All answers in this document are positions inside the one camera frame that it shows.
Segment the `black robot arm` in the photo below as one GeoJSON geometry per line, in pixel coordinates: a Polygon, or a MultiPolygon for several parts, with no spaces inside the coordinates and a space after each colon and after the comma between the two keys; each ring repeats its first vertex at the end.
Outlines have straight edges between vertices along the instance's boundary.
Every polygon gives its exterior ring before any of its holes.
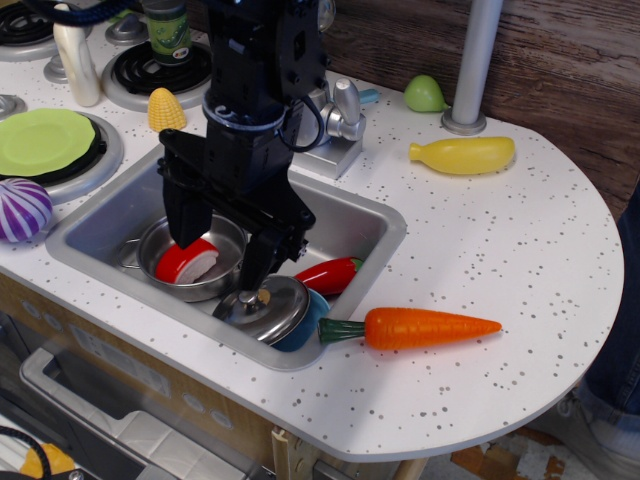
{"type": "Polygon", "coordinates": [[[316,1],[210,1],[210,87],[203,137],[165,129],[158,172],[172,239],[182,248],[218,213],[249,232],[239,288],[257,290],[286,260],[297,260],[315,223],[288,171],[311,93],[329,58],[316,1]]]}

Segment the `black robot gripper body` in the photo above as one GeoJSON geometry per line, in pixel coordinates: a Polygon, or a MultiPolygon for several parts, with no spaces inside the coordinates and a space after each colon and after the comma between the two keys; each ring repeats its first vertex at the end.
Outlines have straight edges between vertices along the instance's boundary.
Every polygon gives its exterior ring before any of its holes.
{"type": "Polygon", "coordinates": [[[302,112],[292,108],[262,125],[211,119],[204,137],[165,129],[159,134],[164,156],[158,173],[252,234],[266,228],[281,232],[287,259],[297,260],[315,223],[288,180],[302,112]]]}

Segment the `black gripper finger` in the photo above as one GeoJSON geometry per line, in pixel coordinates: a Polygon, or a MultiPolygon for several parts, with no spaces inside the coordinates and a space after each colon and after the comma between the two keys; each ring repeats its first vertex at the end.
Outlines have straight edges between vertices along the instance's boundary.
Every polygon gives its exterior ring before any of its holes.
{"type": "Polygon", "coordinates": [[[257,291],[264,279],[288,258],[284,235],[271,228],[251,235],[240,273],[240,289],[257,291]]]}
{"type": "Polygon", "coordinates": [[[210,229],[212,208],[197,193],[164,180],[163,201],[170,235],[182,249],[210,229]]]}

